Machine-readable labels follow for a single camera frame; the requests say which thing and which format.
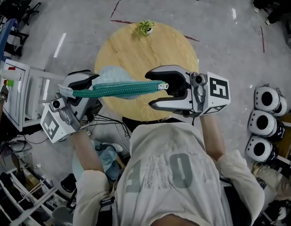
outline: wooden tabletop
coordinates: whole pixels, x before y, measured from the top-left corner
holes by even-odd
[[[95,61],[95,72],[107,65],[124,68],[133,79],[147,81],[145,74],[161,65],[179,65],[188,71],[198,72],[197,55],[189,41],[176,29],[155,22],[153,32],[137,32],[138,23],[127,25],[111,35],[101,47]],[[171,115],[170,112],[152,109],[148,103],[167,97],[166,91],[139,96],[133,100],[104,97],[114,111],[137,121],[154,121]]]

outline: concrete floor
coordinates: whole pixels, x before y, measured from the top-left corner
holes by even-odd
[[[52,73],[94,69],[97,53],[104,41],[125,24],[111,22],[119,0],[35,0],[42,2],[40,13],[23,28],[27,39],[20,62]],[[213,72],[229,79],[231,104],[218,113],[227,150],[242,154],[249,139],[247,121],[253,109],[253,91],[270,83],[278,87],[291,107],[291,51],[283,38],[281,24],[267,26],[267,14],[256,14],[252,0],[121,0],[112,19],[137,22],[150,19],[168,24],[190,40],[196,51],[200,72]],[[262,34],[265,52],[263,52]],[[58,56],[53,57],[59,40],[66,33]],[[126,145],[123,131],[119,129]],[[114,125],[98,126],[93,137],[118,142]],[[33,142],[46,138],[43,132],[27,137]],[[72,171],[71,142],[33,145],[33,158],[45,174],[59,186]]]

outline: cable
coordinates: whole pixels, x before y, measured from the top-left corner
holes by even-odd
[[[96,122],[96,124],[94,125],[92,131],[94,130],[94,128],[95,128],[96,125],[109,125],[109,124],[114,124],[114,125],[115,125],[115,128],[116,128],[116,130],[117,130],[117,133],[118,133],[118,135],[119,135],[119,138],[120,138],[120,140],[121,140],[122,145],[123,145],[123,146],[126,148],[126,150],[130,153],[130,151],[128,150],[128,148],[127,148],[126,145],[124,144],[124,142],[123,142],[123,140],[122,140],[122,138],[121,138],[120,132],[119,132],[119,130],[118,130],[118,128],[117,128],[116,125],[117,125],[117,124],[120,124],[120,125],[122,126],[122,129],[123,129],[124,132],[125,132],[125,137],[128,136],[128,137],[130,138],[130,134],[129,134],[129,129],[128,129],[128,127],[127,127],[126,124],[123,123],[122,121],[119,121],[119,120],[115,120],[115,119],[113,119],[112,116],[111,116],[108,112],[104,112],[104,113],[108,114],[110,117],[106,117],[106,116],[103,116],[103,115],[101,115],[101,114],[98,114],[97,116],[99,116],[99,117],[101,117],[101,118],[98,118],[98,119],[97,119],[97,122]]]
[[[24,146],[23,146],[23,148],[22,148],[20,151],[15,151],[15,150],[11,149],[10,147],[9,147],[9,150],[11,150],[11,151],[14,152],[14,153],[20,153],[20,152],[22,152],[22,151],[24,150],[25,146],[26,146],[26,139],[25,139],[25,141],[24,141]]]
[[[33,144],[41,144],[41,143],[43,143],[44,141],[47,141],[49,138],[47,138],[47,139],[45,139],[44,141],[41,141],[41,142],[38,142],[38,143],[34,143],[34,142],[31,142],[31,141],[29,141],[29,140],[27,140],[26,139],[26,137],[25,137],[25,135],[23,135],[23,137],[24,137],[24,139],[27,141],[27,142],[29,142],[29,143],[33,143]]]
[[[118,122],[119,124],[121,124],[123,130],[125,131],[125,137],[128,136],[129,138],[131,138],[130,134],[129,134],[129,129],[125,123],[123,123],[122,121],[119,121],[119,120],[112,119],[112,117],[109,118],[109,117],[105,117],[103,115],[98,115],[98,116]]]

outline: green object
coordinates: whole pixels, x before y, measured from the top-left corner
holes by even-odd
[[[153,28],[155,25],[154,22],[150,21],[150,20],[144,20],[142,22],[139,22],[139,26],[137,27],[137,30],[139,32],[142,32],[144,35],[147,35],[147,32]]]
[[[74,90],[74,97],[130,97],[154,93],[162,89],[167,89],[168,84],[163,81],[125,81],[103,83],[93,86],[93,90]]]
[[[8,85],[8,86],[14,86],[14,81],[7,80],[6,81],[6,85]]]

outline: white helmet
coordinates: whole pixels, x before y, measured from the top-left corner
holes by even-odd
[[[270,141],[280,141],[285,132],[283,124],[280,121],[271,114],[259,110],[251,112],[248,121],[248,130],[253,134],[268,137]]]
[[[271,114],[275,117],[283,116],[287,111],[287,101],[284,97],[279,96],[279,105],[278,107],[271,112]]]
[[[246,154],[254,161],[269,164],[277,158],[278,150],[265,138],[252,136],[248,141]]]
[[[263,86],[254,91],[254,106],[258,110],[270,112],[279,106],[279,95],[271,87]]]

